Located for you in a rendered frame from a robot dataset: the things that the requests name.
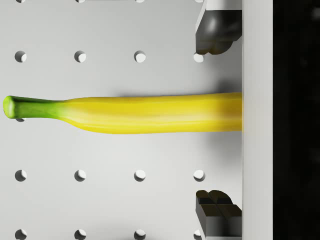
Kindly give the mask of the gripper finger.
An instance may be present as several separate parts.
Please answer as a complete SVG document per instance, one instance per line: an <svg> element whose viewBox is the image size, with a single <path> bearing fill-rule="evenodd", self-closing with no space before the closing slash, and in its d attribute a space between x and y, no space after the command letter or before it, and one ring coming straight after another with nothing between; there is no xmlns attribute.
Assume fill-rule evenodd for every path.
<svg viewBox="0 0 320 240"><path fill-rule="evenodd" d="M195 212L205 238L241 238L242 210L220 190L196 192Z"/></svg>
<svg viewBox="0 0 320 240"><path fill-rule="evenodd" d="M195 33L196 53L220 55L241 36L241 10L205 10Z"/></svg>

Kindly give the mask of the banana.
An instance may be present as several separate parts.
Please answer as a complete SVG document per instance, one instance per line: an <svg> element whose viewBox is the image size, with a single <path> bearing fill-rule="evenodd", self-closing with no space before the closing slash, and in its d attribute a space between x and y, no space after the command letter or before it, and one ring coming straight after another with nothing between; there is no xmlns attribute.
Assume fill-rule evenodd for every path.
<svg viewBox="0 0 320 240"><path fill-rule="evenodd" d="M9 95L3 100L9 119L55 119L105 134L241 131L242 110L240 92L69 100Z"/></svg>

